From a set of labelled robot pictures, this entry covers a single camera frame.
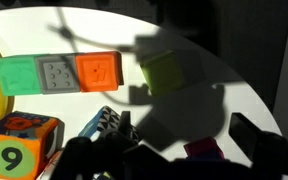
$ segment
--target white table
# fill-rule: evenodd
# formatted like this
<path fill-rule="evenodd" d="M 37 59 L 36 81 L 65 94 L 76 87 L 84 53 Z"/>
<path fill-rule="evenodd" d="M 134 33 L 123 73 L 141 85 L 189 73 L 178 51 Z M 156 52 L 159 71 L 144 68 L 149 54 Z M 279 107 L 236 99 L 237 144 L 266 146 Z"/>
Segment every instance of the white table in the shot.
<path fill-rule="evenodd" d="M 54 31 L 63 25 L 59 12 L 78 36 L 74 40 L 75 50 L 68 40 Z M 3 56 L 107 51 L 116 50 L 121 45 L 133 47 L 133 52 L 122 53 L 125 85 L 118 91 L 107 92 L 115 101 L 102 93 L 17 96 L 14 110 L 59 117 L 66 125 L 64 143 L 76 136 L 104 105 L 117 112 L 131 111 L 133 125 L 142 124 L 144 117 L 152 116 L 156 121 L 141 126 L 146 129 L 144 133 L 153 134 L 153 127 L 159 126 L 164 129 L 160 133 L 167 132 L 176 137 L 174 143 L 160 152 L 168 160 L 186 157 L 183 144 L 187 141 L 212 135 L 226 158 L 249 166 L 251 162 L 228 135 L 232 112 L 243 113 L 262 130 L 280 134 L 265 104 L 230 67 L 200 46 L 158 26 L 122 15 L 78 8 L 0 11 L 0 51 Z M 198 62 L 196 72 L 204 76 L 203 81 L 144 105 L 134 105 L 143 99 L 138 93 L 130 105 L 129 86 L 141 87 L 145 83 L 136 58 L 168 49 L 184 53 L 185 56 L 179 56 L 182 61 Z M 153 141 L 167 143 L 158 138 Z"/>

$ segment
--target colorful cube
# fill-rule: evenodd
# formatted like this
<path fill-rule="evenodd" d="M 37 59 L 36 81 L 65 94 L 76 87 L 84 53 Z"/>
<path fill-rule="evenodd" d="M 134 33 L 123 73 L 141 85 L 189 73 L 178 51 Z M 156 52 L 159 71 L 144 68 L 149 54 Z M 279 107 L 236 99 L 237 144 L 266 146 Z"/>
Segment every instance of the colorful cube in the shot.
<path fill-rule="evenodd" d="M 0 179 L 36 179 L 59 150 L 59 119 L 14 112 L 0 120 Z"/>
<path fill-rule="evenodd" d="M 35 63 L 43 94 L 80 91 L 74 54 L 40 56 Z"/>
<path fill-rule="evenodd" d="M 175 61 L 172 51 L 143 61 L 141 68 L 153 96 L 160 96 L 185 86 L 181 66 Z"/>
<path fill-rule="evenodd" d="M 0 85 L 6 96 L 40 94 L 35 67 L 38 55 L 18 55 L 0 58 Z"/>
<path fill-rule="evenodd" d="M 81 92 L 114 91 L 120 84 L 119 52 L 79 54 L 75 57 Z"/>

